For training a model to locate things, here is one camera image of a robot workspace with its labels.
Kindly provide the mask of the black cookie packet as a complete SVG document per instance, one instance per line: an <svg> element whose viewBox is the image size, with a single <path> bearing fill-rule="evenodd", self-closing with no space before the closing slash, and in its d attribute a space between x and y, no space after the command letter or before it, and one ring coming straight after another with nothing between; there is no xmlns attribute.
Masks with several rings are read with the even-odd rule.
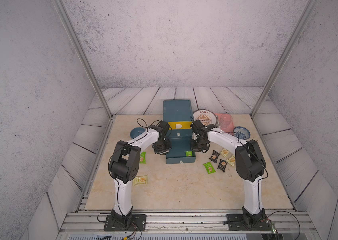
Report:
<svg viewBox="0 0 338 240"><path fill-rule="evenodd" d="M209 158L210 161L217 163L220 153L216 150L213 150L211 157Z"/></svg>
<svg viewBox="0 0 338 240"><path fill-rule="evenodd" d="M218 164L218 169L221 170L222 172L226 171L226 166L228 165L228 162L225 160L220 159L219 164Z"/></svg>

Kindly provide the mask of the green cookie packet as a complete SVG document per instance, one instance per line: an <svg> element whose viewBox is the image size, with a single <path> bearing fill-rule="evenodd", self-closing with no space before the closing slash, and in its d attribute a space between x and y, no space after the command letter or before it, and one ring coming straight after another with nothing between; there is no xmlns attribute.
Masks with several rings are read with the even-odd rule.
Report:
<svg viewBox="0 0 338 240"><path fill-rule="evenodd" d="M146 152L141 152L140 164L146 164Z"/></svg>
<svg viewBox="0 0 338 240"><path fill-rule="evenodd" d="M186 157L193 157L193 151L185 151Z"/></svg>
<svg viewBox="0 0 338 240"><path fill-rule="evenodd" d="M203 166L205 167L208 175L216 172L211 162L207 162L203 164Z"/></svg>

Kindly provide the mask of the yellow top drawer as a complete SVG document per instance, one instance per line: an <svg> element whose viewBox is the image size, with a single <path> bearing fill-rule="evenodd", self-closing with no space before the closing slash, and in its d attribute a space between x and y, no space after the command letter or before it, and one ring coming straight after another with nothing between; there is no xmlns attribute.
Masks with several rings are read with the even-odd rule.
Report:
<svg viewBox="0 0 338 240"><path fill-rule="evenodd" d="M188 130L191 129L191 121L180 121L180 122L168 122L169 126L173 130Z"/></svg>

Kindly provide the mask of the pale yellow cookie packet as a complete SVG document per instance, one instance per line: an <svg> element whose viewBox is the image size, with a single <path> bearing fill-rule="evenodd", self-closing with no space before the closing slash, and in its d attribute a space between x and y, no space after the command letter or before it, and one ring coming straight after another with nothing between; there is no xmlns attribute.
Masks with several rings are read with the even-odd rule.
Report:
<svg viewBox="0 0 338 240"><path fill-rule="evenodd" d="M148 183L148 176L137 176L133 179L133 185L146 185Z"/></svg>
<svg viewBox="0 0 338 240"><path fill-rule="evenodd" d="M224 157L224 158L229 158L229 156L231 155L231 153L230 153L230 151L229 150L227 150L227 149L222 149L221 151L220 151L220 154Z"/></svg>
<svg viewBox="0 0 338 240"><path fill-rule="evenodd" d="M227 161L228 164L230 164L232 167L234 167L235 166L235 161L236 161L235 155L232 155L226 161Z"/></svg>

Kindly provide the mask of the teal drawer cabinet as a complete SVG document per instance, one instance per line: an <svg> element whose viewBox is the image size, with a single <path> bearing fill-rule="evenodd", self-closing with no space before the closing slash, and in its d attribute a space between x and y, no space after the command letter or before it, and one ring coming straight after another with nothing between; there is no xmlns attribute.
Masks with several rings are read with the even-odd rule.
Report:
<svg viewBox="0 0 338 240"><path fill-rule="evenodd" d="M193 111L190 100L165 100L163 105L165 122L191 121Z"/></svg>

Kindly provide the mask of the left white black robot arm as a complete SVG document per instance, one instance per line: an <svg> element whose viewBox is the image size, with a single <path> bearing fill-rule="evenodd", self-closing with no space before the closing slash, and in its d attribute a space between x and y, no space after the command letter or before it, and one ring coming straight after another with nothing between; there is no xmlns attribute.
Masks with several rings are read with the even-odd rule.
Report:
<svg viewBox="0 0 338 240"><path fill-rule="evenodd" d="M170 140L166 138L169 129L167 122L160 121L157 125L147 126L136 138L128 142L118 141L116 144L108 164L116 188L111 217L122 229L128 228L132 223L132 181L139 171L141 153L149 147L158 155L168 153L171 149Z"/></svg>

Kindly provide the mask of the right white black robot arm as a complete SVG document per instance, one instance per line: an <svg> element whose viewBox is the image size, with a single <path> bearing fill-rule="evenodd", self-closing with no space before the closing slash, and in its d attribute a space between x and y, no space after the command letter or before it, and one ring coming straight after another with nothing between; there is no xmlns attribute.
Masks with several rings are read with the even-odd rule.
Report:
<svg viewBox="0 0 338 240"><path fill-rule="evenodd" d="M235 134L222 131L214 124L203 125L200 120L190 124L195 138L190 141L195 152L206 152L210 143L215 143L224 149L235 152L235 167L243 179L244 205L243 224L251 229L262 220L266 214L262 203L262 180L267 175L266 163L259 143L255 140L240 140Z"/></svg>

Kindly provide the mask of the white plate orange sunburst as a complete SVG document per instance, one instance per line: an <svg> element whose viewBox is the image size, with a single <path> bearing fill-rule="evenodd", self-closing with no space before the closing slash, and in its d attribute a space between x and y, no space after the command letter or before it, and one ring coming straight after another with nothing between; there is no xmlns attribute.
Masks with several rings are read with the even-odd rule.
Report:
<svg viewBox="0 0 338 240"><path fill-rule="evenodd" d="M200 120L204 126L213 124L217 125L217 116L209 110L197 110L193 113L194 120Z"/></svg>

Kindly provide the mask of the blue ceramic dish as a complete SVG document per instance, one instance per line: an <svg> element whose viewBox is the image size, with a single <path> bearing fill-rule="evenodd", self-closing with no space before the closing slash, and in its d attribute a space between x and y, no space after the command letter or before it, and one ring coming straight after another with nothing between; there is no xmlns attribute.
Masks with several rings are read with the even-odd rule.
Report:
<svg viewBox="0 0 338 240"><path fill-rule="evenodd" d="M130 137L131 139L134 139L138 136L140 136L141 134L143 134L145 132L145 128L142 128L142 127L137 127L137 128L134 128L131 130L130 132Z"/></svg>

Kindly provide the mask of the pink plastic tray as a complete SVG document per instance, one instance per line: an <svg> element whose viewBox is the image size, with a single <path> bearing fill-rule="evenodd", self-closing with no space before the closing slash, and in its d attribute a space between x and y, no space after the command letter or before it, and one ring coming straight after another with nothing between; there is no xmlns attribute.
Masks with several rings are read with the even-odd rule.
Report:
<svg viewBox="0 0 338 240"><path fill-rule="evenodd" d="M216 114L218 118L218 124L219 128L223 130L224 132L234 135L234 123L233 123L233 117L230 114Z"/></svg>

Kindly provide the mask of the clear glass cup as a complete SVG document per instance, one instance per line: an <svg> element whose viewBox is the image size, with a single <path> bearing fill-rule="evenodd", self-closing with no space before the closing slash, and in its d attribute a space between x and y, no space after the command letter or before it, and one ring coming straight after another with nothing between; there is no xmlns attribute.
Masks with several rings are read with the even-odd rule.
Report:
<svg viewBox="0 0 338 240"><path fill-rule="evenodd" d="M219 117L219 123L221 129L227 129L232 124L232 116L229 114L222 114Z"/></svg>

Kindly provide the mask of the blue white patterned bowl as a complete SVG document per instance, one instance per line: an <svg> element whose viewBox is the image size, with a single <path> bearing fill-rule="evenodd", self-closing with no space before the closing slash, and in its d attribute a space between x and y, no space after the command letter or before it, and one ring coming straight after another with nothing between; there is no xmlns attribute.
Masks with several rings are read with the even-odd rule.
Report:
<svg viewBox="0 0 338 240"><path fill-rule="evenodd" d="M251 132L247 128L241 126L235 127L233 134L241 140L247 140L251 137Z"/></svg>

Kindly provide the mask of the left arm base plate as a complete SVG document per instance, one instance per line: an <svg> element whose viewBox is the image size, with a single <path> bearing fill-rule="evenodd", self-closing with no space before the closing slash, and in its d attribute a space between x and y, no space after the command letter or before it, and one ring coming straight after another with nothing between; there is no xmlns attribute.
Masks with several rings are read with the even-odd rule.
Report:
<svg viewBox="0 0 338 240"><path fill-rule="evenodd" d="M107 215L104 225L105 232L144 232L146 229L147 215L121 216L116 213Z"/></svg>

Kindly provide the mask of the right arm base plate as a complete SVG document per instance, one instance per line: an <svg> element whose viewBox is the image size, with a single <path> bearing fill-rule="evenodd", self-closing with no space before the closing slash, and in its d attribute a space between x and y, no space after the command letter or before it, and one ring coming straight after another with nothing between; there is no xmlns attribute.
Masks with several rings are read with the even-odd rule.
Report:
<svg viewBox="0 0 338 240"><path fill-rule="evenodd" d="M269 222L260 221L253 226L249 226L244 221L243 214L227 214L223 225L228 225L230 231L272 231L272 226Z"/></svg>

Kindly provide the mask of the aluminium mounting rail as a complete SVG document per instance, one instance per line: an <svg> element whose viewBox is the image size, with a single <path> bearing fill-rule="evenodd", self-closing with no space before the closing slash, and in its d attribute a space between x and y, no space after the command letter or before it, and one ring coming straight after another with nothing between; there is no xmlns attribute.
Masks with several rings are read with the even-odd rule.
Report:
<svg viewBox="0 0 338 240"><path fill-rule="evenodd" d="M224 224L229 214L239 214L239 210L175 211L149 210L135 211L145 215L143 228L138 228L138 236L148 234L229 234L229 225ZM58 232L58 239L69 235L104 235L106 216L109 212L79 211L67 214ZM320 236L306 212L270 210L267 216L278 233L291 234L293 239L318 240Z"/></svg>

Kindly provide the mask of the left aluminium frame post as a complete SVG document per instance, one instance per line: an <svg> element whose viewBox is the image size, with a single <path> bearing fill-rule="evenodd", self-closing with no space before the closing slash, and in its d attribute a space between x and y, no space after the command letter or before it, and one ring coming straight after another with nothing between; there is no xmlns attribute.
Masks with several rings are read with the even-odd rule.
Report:
<svg viewBox="0 0 338 240"><path fill-rule="evenodd" d="M85 54L85 51L81 45L81 42L78 38L78 35L74 29L74 26L70 20L70 17L68 15L68 12L64 6L64 3L63 1L61 0L52 0L52 3L59 15L59 18L64 26L64 29L65 31L67 32L68 34L68 37L71 41L71 43L73 44L73 47L76 51L76 54L81 62L81 64L83 65L84 67L84 70L87 74L87 77L92 85L92 87L94 88L94 91L97 95L97 97L99 98L99 101L100 101L100 104L101 106L105 109L105 112L108 116L109 119L112 119L113 118L113 114L107 104L107 101L103 95L103 92L100 88L100 85L96 79L96 76L94 74L94 71L89 63L89 60Z"/></svg>

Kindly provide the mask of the aluminium frame post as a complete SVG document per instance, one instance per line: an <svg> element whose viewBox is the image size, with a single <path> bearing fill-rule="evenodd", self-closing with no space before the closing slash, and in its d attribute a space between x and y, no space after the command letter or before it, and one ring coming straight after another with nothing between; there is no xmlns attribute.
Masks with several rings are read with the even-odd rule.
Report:
<svg viewBox="0 0 338 240"><path fill-rule="evenodd" d="M275 84L279 74L281 73L284 65L286 64L290 54L293 51L294 46L296 45L298 39L302 35L304 28L306 27L310 17L313 15L316 6L317 6L318 0L309 0L307 1L307 4L301 14L301 17L299 18L294 30L292 31L285 48L283 49L274 69L272 70L267 82L265 83L263 90L254 105L254 108L252 112L250 113L250 116L252 119L255 118L255 116L259 113L260 108L263 105L263 102L265 101L266 96L269 94L271 88Z"/></svg>
<svg viewBox="0 0 338 240"><path fill-rule="evenodd" d="M70 20L70 17L68 15L68 12L64 6L64 3L63 1L61 0L52 0L52 3L59 15L59 18L64 26L64 29L65 31L67 32L68 34L68 37L71 41L71 43L73 44L73 47L76 51L76 54L81 62L81 64L83 65L84 67L84 70L87 74L87 77L92 85L92 87L94 88L94 91L97 95L97 97L99 98L99 101L100 101L100 104L101 106L105 109L105 112L108 116L109 119L112 119L113 118L113 114L107 104L107 101L103 95L103 92L100 88L100 85L96 79L96 76L94 74L94 71L89 63L89 60L85 54L85 51L81 45L81 42L78 38L78 35L74 29L74 26Z"/></svg>

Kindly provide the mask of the right aluminium frame post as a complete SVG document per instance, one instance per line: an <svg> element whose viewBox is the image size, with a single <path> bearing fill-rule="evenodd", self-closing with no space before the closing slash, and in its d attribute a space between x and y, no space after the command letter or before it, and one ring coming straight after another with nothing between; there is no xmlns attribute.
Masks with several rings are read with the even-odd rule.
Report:
<svg viewBox="0 0 338 240"><path fill-rule="evenodd" d="M283 49L274 69L272 70L267 82L265 83L263 90L254 105L254 108L252 112L250 113L250 116L252 119L255 118L255 116L259 113L260 108L263 105L263 102L265 101L266 96L269 94L271 88L275 84L279 74L281 73L284 65L286 64L290 54L293 51L294 46L296 45L298 39L302 35L304 28L306 27L310 17L313 15L316 6L317 6L318 0L309 0L307 1L307 4L301 14L301 17L299 18L294 30L292 31L285 48Z"/></svg>

